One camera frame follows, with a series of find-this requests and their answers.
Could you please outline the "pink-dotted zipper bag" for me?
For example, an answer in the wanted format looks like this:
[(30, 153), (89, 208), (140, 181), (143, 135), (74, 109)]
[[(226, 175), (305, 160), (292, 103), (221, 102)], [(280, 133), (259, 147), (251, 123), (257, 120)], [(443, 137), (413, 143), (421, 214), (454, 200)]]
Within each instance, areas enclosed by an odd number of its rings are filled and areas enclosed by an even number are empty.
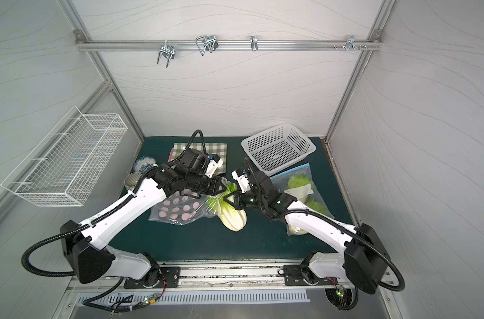
[(153, 206), (148, 220), (171, 225), (187, 225), (201, 218), (213, 218), (220, 212), (218, 201), (231, 189), (226, 178), (222, 178), (226, 190), (220, 195), (204, 195), (191, 190), (175, 192), (162, 203)]

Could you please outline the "chinese cabbage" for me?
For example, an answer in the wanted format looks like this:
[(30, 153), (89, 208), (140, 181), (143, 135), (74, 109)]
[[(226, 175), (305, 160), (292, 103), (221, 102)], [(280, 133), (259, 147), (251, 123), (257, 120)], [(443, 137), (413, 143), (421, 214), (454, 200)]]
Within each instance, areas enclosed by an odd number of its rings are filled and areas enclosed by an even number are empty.
[(226, 183), (226, 191), (222, 194), (211, 196), (207, 200), (207, 206), (213, 211), (231, 231), (242, 230), (247, 223), (247, 215), (244, 210), (236, 210), (232, 205), (224, 201), (224, 197), (237, 190), (234, 183)]
[(306, 214), (304, 211), (307, 210), (317, 212), (329, 218), (334, 217), (322, 201), (307, 198), (305, 203), (300, 201), (293, 202), (287, 207), (287, 211), (293, 211), (293, 213), (285, 216), (289, 234), (304, 235), (309, 233), (318, 239), (322, 239), (328, 234), (331, 234), (331, 225), (319, 217), (315, 217), (309, 213)]
[(315, 184), (312, 181), (312, 179), (308, 177), (308, 175), (304, 175), (304, 174), (292, 175), (289, 178), (288, 184), (287, 184), (289, 189), (294, 189), (294, 188), (303, 187), (307, 185), (310, 185), (312, 189), (315, 188)]

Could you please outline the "clear blue-zip zipper bag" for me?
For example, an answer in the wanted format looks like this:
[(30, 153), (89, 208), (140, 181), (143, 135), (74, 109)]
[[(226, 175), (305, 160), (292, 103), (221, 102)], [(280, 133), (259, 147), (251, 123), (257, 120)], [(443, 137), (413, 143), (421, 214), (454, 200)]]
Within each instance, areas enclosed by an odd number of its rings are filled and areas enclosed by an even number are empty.
[(308, 175), (312, 179), (312, 173), (311, 173), (311, 166), (309, 163), (303, 164), (301, 166), (294, 167), (290, 170), (284, 171), (280, 174), (274, 175), (271, 177), (271, 181), (273, 182), (273, 185), (280, 191), (284, 192), (286, 194), (292, 195), (296, 197), (300, 202), (305, 203), (307, 198), (313, 198), (317, 201), (322, 201), (324, 204), (324, 200), (322, 196), (319, 193), (319, 190), (317, 189), (316, 185), (315, 188), (311, 188), (310, 185), (303, 186), (303, 187), (298, 187), (294, 189), (289, 189), (287, 184), (288, 180), (292, 175), (296, 174), (304, 174)]

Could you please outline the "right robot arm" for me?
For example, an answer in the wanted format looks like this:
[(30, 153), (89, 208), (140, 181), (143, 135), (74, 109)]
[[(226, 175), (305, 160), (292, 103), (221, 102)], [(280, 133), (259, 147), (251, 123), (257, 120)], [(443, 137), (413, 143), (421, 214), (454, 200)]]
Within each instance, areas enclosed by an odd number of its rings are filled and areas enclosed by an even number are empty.
[(311, 185), (280, 191), (264, 173), (243, 168), (233, 171), (232, 177), (238, 188), (225, 197), (227, 203), (236, 209), (257, 207), (266, 217), (305, 231), (337, 252), (337, 257), (309, 253), (300, 264), (306, 283), (335, 277), (369, 295), (376, 293), (388, 265), (382, 260), (387, 254), (371, 227), (341, 223), (307, 206), (304, 201), (313, 193)]

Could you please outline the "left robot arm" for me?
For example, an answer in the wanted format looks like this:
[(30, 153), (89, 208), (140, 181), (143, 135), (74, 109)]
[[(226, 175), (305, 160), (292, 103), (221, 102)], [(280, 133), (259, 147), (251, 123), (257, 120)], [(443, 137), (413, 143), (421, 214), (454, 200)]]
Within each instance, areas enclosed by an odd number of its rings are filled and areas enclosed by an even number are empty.
[(178, 192), (217, 195), (226, 190), (214, 174), (223, 160), (188, 148), (171, 163), (147, 169), (133, 190), (112, 205), (77, 224), (78, 233), (62, 239), (63, 253), (82, 284), (104, 276), (119, 276), (155, 287), (162, 276), (159, 264), (147, 253), (129, 253), (109, 243), (144, 212)]

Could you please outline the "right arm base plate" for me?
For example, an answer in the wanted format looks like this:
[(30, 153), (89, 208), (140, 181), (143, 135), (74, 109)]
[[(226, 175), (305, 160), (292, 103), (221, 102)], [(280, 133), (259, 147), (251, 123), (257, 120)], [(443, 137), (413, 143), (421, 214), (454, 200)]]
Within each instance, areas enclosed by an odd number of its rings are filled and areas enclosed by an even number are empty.
[(319, 278), (311, 271), (304, 271), (300, 265), (284, 265), (278, 270), (278, 275), (284, 278), (286, 287), (329, 286), (338, 287), (336, 277)]

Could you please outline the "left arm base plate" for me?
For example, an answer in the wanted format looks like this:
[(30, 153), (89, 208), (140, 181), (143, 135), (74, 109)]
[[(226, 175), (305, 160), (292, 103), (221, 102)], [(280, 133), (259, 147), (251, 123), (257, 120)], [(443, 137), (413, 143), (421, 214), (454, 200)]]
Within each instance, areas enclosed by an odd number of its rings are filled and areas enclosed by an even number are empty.
[(160, 267), (150, 269), (150, 271), (141, 279), (125, 280), (125, 289), (153, 289), (153, 288), (177, 288), (180, 278), (180, 267)]

